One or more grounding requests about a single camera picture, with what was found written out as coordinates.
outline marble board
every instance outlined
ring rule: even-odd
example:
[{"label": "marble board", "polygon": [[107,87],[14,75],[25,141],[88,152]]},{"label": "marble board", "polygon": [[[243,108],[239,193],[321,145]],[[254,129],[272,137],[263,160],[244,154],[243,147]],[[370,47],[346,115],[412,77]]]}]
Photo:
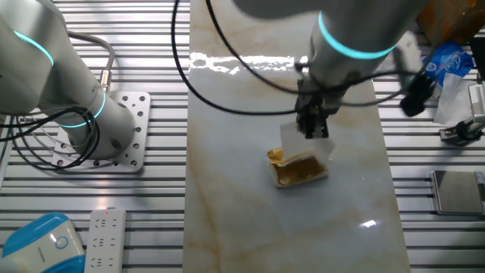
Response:
[{"label": "marble board", "polygon": [[[264,21],[229,0],[213,1],[229,41],[264,76],[296,88],[293,62],[308,53],[317,14]],[[213,102],[247,111],[292,109],[230,56],[204,0],[192,0],[190,74]],[[372,83],[346,99],[375,99]],[[410,272],[377,107],[342,108],[329,119],[336,147],[329,177],[278,190],[266,152],[281,146],[283,117],[243,117],[189,96],[184,273]]]}]

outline snack package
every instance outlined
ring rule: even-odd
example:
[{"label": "snack package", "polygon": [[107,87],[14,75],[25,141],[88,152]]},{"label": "snack package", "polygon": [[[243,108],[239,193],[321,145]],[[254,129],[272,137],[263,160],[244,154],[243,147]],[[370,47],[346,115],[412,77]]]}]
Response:
[{"label": "snack package", "polygon": [[434,77],[440,87],[436,89],[434,97],[440,96],[446,73],[464,77],[473,66],[472,57],[454,42],[446,42],[436,49],[425,72],[427,76]]}]

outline aluminum slotted table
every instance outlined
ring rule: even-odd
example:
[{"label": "aluminum slotted table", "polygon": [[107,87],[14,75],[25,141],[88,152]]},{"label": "aluminum slotted table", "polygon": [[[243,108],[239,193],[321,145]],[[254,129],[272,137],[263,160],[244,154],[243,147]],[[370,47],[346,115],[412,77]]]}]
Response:
[{"label": "aluminum slotted table", "polygon": [[[52,211],[71,218],[86,243],[89,213],[115,206],[128,212],[125,272],[181,273],[187,88],[177,75],[170,48],[173,1],[64,0],[55,4],[70,30],[98,36],[114,46],[112,90],[152,95],[145,170],[140,175],[63,176],[37,171],[12,152],[0,169],[0,251],[15,230]],[[189,10],[189,1],[182,1],[177,18],[177,43],[187,72]],[[418,38],[426,41],[422,35]],[[74,40],[74,46],[99,75],[108,53],[87,42]],[[428,53],[429,48],[424,43],[421,50]],[[473,69],[467,80],[472,83],[476,75]],[[374,87],[377,98],[382,98],[397,91],[399,84],[379,79]],[[436,215],[427,178],[433,170],[485,171],[485,141],[467,147],[460,156],[455,156],[454,149],[441,148],[437,134],[441,126],[432,123],[437,102],[428,105],[416,118],[404,116],[398,99],[379,107],[412,272],[483,272],[485,221]],[[58,132],[54,124],[46,129],[52,135]],[[46,136],[40,138],[53,144]],[[28,140],[41,149],[33,138]],[[39,153],[50,156],[47,150]]]}]

